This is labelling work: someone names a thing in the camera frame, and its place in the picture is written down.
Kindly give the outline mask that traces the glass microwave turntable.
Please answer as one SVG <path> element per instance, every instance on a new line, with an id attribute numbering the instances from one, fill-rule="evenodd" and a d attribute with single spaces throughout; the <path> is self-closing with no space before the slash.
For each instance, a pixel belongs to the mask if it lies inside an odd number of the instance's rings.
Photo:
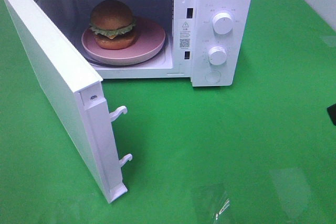
<path id="1" fill-rule="evenodd" d="M 105 68 L 153 69 L 170 68 L 171 57 L 167 54 L 170 47 L 162 44 L 159 47 L 132 45 L 126 49 L 108 50 L 98 46 L 86 48 L 86 59 L 94 65 Z"/>

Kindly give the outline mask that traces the white microwave oven body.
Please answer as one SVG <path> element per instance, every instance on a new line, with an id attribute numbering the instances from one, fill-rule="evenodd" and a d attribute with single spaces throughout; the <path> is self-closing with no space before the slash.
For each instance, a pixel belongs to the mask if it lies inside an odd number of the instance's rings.
<path id="1" fill-rule="evenodd" d="M 250 0 L 119 0 L 137 17 L 159 23 L 166 33 L 170 68 L 105 68 L 91 64 L 81 44 L 82 33 L 89 24 L 91 10 L 103 0 L 34 0 L 102 79 L 190 78 L 195 87 L 228 86 L 232 83 L 240 50 Z M 232 30 L 219 35 L 212 19 L 228 11 L 234 19 Z M 214 66 L 208 59 L 212 47 L 223 47 L 224 64 Z M 218 83 L 208 83 L 205 75 L 219 71 Z"/>

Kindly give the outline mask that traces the lower white microwave knob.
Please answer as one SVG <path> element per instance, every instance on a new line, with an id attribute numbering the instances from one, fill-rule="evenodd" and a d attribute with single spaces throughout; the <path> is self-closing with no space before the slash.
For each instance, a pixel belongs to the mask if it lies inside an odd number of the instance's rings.
<path id="1" fill-rule="evenodd" d="M 226 62 L 227 53 L 223 47 L 220 46 L 212 47 L 208 51 L 208 59 L 210 64 L 214 66 L 219 66 Z"/>

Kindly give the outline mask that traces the burger with lettuce and cheese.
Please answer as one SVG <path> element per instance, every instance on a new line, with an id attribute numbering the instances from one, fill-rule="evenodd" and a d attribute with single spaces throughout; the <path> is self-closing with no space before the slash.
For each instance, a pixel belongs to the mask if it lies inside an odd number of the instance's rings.
<path id="1" fill-rule="evenodd" d="M 90 14 L 89 29 L 103 49 L 119 50 L 130 47 L 137 38 L 136 19 L 131 9 L 117 0 L 105 0 Z"/>

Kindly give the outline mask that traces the white microwave door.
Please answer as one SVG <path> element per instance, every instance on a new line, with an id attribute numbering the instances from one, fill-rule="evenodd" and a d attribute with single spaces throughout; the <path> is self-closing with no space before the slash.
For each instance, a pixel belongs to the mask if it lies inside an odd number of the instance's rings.
<path id="1" fill-rule="evenodd" d="M 108 109 L 102 77 L 34 0 L 5 0 L 40 87 L 107 202 L 127 192 L 112 122 L 127 112 Z"/>

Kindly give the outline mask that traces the pink round plate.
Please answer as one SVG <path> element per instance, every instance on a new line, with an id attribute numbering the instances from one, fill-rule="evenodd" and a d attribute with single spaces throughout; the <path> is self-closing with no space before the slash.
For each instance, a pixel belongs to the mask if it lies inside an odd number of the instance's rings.
<path id="1" fill-rule="evenodd" d="M 136 40 L 127 48 L 112 50 L 99 47 L 90 29 L 83 32 L 82 45 L 87 54 L 99 63 L 129 66 L 145 62 L 162 49 L 166 33 L 158 23 L 147 18 L 137 17 L 136 24 Z"/>

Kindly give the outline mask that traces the white microwave knob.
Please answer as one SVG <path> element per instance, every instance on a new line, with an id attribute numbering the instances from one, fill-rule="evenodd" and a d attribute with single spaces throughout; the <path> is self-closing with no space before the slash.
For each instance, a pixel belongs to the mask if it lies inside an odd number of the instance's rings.
<path id="1" fill-rule="evenodd" d="M 213 30 L 219 35 L 229 33 L 234 24 L 234 19 L 228 11 L 221 11 L 217 13 L 212 19 Z"/>
<path id="2" fill-rule="evenodd" d="M 220 46 L 212 47 L 208 51 L 208 59 L 210 64 L 214 66 L 219 66 L 226 62 L 227 53 L 223 47 Z"/>

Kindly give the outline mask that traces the upper white microwave knob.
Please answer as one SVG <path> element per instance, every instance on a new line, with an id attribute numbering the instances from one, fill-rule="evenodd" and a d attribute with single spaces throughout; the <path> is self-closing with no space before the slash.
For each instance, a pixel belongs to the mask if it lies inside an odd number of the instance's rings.
<path id="1" fill-rule="evenodd" d="M 221 11 L 217 13 L 212 19 L 213 30 L 219 35 L 229 33 L 234 24 L 234 19 L 228 11 Z"/>

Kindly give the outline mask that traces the round white door button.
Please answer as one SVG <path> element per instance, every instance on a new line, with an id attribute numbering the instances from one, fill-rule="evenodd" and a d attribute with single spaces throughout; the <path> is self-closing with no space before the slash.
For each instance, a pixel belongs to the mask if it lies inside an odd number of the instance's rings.
<path id="1" fill-rule="evenodd" d="M 205 80 L 208 83 L 218 83 L 221 79 L 221 73 L 219 71 L 211 71 L 205 75 Z"/>

